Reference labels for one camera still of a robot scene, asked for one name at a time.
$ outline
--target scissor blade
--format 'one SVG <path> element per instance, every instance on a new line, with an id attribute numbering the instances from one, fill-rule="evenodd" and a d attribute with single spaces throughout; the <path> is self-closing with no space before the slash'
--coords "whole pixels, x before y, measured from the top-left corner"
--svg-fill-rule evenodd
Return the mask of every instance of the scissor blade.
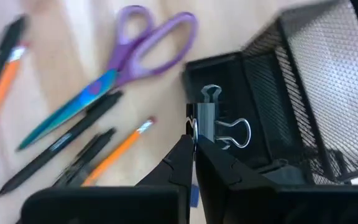
<path id="1" fill-rule="evenodd" d="M 85 87 L 78 95 L 68 103 L 51 114 L 46 120 L 39 124 L 19 145 L 17 150 L 26 148 L 36 140 L 44 137 L 55 128 L 59 127 L 70 118 L 74 117 L 87 106 L 107 93 L 117 78 L 117 71 L 110 70 L 99 77 L 93 83 Z"/>

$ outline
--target mesh desk organizer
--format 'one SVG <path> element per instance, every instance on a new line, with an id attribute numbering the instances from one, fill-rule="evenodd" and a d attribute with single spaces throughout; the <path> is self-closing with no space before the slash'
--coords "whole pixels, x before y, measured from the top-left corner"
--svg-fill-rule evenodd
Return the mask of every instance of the mesh desk organizer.
<path id="1" fill-rule="evenodd" d="M 188 63 L 183 81 L 194 103 L 221 87 L 217 120 L 248 120 L 250 143 L 227 152 L 249 167 L 296 169 L 313 185 L 358 177 L 358 1 L 287 10 L 240 52 Z M 241 125 L 215 133 L 247 136 Z"/>

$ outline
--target wooden surface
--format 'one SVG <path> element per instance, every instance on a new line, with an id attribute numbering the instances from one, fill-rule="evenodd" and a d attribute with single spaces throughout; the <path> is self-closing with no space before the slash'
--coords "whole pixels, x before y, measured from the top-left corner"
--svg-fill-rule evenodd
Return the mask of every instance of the wooden surface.
<path id="1" fill-rule="evenodd" d="M 157 124 L 100 178 L 98 185 L 134 185 L 149 173 L 185 131 L 185 94 L 180 72 L 186 61 L 210 57 L 241 46 L 277 11 L 307 0 L 0 0 L 0 33 L 18 14 L 30 16 L 26 39 L 30 49 L 22 60 L 0 112 L 0 188 L 17 171 L 42 152 L 78 118 L 20 153 L 20 141 L 51 112 L 103 73 L 114 40 L 117 12 L 130 4 L 148 7 L 157 24 L 189 11 L 200 29 L 194 47 L 184 61 L 162 77 L 131 83 L 113 110 L 70 144 L 11 194 L 0 198 L 0 223 L 14 223 L 23 201 L 48 187 L 75 154 L 97 132 L 114 126 L 118 133 L 99 155 L 106 156 L 150 115 Z M 140 29 L 131 23 L 130 32 Z M 184 32 L 165 38 L 145 59 L 156 65 L 180 48 Z M 202 207 L 192 210 L 192 222 L 202 223 Z"/>

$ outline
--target black pen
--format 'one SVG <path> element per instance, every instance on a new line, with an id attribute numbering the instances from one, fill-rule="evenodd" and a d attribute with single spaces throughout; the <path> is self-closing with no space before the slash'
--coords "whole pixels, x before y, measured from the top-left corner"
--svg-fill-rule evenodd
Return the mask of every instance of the black pen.
<path id="1" fill-rule="evenodd" d="M 25 29 L 25 20 L 25 16 L 20 16 L 5 28 L 0 40 L 0 76 L 13 48 L 21 40 Z"/>
<path id="2" fill-rule="evenodd" d="M 78 175 L 78 173 L 87 165 L 110 141 L 116 132 L 114 128 L 109 129 L 104 134 L 97 134 L 87 145 L 76 155 L 73 162 L 68 165 L 59 175 L 53 187 L 65 187 Z"/>
<path id="3" fill-rule="evenodd" d="M 0 190 L 0 196 L 4 195 L 25 182 L 31 177 L 37 170 L 44 166 L 49 160 L 55 157 L 62 149 L 64 149 L 69 143 L 77 138 L 83 131 L 89 128 L 97 119 L 99 119 L 107 110 L 115 105 L 122 96 L 121 91 L 117 91 L 112 95 L 106 95 L 100 98 L 92 108 L 87 111 L 87 115 L 72 128 L 70 128 L 66 134 L 56 140 L 51 146 L 49 146 L 44 152 L 37 156 L 27 166 L 20 170 L 14 177 L 8 180 L 2 189 Z"/>

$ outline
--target orange pencil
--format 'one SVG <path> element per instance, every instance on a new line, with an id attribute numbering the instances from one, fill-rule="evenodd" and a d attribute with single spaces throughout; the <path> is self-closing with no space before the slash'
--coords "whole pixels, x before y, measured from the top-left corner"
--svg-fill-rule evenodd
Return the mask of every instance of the orange pencil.
<path id="1" fill-rule="evenodd" d="M 149 118 L 140 128 L 136 129 L 116 150 L 105 158 L 92 173 L 82 183 L 82 186 L 90 186 L 96 182 L 96 179 L 108 169 L 127 149 L 129 149 L 140 135 L 155 123 L 153 117 Z"/>
<path id="2" fill-rule="evenodd" d="M 13 48 L 9 59 L 5 64 L 4 70 L 2 71 L 2 75 L 0 77 L 0 107 L 17 73 L 17 70 L 19 69 L 20 59 L 23 56 L 26 48 L 27 47 L 24 44 L 20 44 Z"/>

